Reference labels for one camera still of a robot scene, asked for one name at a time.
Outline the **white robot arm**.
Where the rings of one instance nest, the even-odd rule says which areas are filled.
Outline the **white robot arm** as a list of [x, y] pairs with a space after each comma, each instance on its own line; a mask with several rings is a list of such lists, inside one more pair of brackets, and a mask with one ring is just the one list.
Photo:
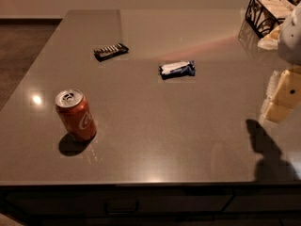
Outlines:
[[279, 123], [301, 102], [301, 4], [282, 24], [277, 40], [279, 56], [292, 67], [274, 71], [261, 107], [263, 120]]

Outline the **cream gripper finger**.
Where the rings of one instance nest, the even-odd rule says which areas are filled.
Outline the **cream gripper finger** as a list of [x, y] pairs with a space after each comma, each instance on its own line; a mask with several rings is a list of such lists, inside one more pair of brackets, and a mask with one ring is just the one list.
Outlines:
[[279, 123], [301, 103], [301, 69], [292, 68], [281, 72], [277, 89], [271, 98], [266, 96], [261, 116], [268, 121]]
[[273, 96], [274, 92], [276, 91], [280, 76], [281, 76], [281, 72], [273, 71], [273, 73], [269, 79], [269, 82], [267, 85], [267, 90], [266, 90], [266, 96], [268, 98], [271, 98]]

